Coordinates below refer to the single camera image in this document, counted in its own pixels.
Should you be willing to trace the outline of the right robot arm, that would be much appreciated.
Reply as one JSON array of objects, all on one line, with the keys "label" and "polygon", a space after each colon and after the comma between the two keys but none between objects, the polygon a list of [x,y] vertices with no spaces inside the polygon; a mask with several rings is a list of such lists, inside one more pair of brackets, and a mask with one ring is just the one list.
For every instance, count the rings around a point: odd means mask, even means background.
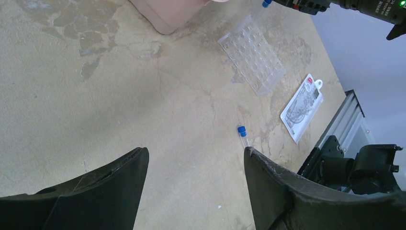
[{"label": "right robot arm", "polygon": [[275,3],[310,15],[325,12],[331,4],[346,10],[359,11],[393,24],[387,40],[406,34],[406,2],[404,0],[276,0]]}]

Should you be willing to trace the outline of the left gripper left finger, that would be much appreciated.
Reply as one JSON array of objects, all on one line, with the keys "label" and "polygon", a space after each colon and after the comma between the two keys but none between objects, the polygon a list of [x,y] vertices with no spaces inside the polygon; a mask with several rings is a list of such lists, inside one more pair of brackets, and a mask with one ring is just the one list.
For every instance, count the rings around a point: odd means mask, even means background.
[{"label": "left gripper left finger", "polygon": [[0,199],[3,230],[131,230],[149,163],[136,148],[100,168],[35,194]]}]

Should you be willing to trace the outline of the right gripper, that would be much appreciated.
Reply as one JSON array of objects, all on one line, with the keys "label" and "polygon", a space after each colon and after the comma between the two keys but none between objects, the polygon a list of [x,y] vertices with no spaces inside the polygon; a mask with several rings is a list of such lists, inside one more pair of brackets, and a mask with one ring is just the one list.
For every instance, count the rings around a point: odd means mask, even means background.
[{"label": "right gripper", "polygon": [[310,15],[325,12],[331,4],[327,0],[273,0],[273,2]]}]

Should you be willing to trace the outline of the white test tube rack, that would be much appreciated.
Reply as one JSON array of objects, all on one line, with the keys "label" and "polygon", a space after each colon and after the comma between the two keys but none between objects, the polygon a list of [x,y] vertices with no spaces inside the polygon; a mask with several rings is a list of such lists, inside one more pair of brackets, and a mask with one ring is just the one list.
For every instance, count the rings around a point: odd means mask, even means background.
[{"label": "white test tube rack", "polygon": [[218,43],[257,96],[270,94],[286,69],[251,16]]}]

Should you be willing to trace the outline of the blue capped test tube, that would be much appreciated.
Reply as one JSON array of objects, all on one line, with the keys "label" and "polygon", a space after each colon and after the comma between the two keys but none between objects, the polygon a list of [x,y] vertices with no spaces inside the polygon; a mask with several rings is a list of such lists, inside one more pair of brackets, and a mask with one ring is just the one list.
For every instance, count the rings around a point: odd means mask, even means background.
[{"label": "blue capped test tube", "polygon": [[244,148],[250,147],[248,133],[245,126],[238,126],[237,127],[238,134],[240,136],[242,145]]}]

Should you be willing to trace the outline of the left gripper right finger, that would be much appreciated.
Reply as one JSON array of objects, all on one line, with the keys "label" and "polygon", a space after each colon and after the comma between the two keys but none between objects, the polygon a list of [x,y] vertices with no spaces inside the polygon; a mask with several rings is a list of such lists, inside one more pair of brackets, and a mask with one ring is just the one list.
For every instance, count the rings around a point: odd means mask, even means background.
[{"label": "left gripper right finger", "polygon": [[273,162],[253,147],[244,169],[258,230],[403,230],[404,191],[369,198],[312,182]]}]

